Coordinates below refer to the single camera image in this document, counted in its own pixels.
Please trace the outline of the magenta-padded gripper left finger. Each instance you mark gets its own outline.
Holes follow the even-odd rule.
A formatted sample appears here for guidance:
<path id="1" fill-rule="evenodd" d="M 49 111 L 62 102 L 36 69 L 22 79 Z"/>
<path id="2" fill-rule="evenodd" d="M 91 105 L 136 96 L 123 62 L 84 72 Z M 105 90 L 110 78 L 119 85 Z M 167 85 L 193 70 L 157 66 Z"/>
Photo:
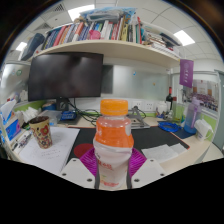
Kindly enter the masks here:
<path id="1" fill-rule="evenodd" d="M 94 149 L 88 150 L 80 158 L 71 159 L 59 176 L 78 186 L 98 189 L 100 177 Z"/>

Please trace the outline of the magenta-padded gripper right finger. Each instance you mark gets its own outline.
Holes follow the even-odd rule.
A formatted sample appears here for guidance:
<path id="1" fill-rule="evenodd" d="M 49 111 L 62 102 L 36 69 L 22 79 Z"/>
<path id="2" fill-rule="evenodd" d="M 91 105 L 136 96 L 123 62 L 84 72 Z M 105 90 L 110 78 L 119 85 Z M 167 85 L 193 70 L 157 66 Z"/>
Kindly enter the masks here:
<path id="1" fill-rule="evenodd" d="M 143 187 L 165 176 L 164 169 L 155 159 L 147 159 L 140 151 L 132 149 L 126 177 L 128 189 Z"/>

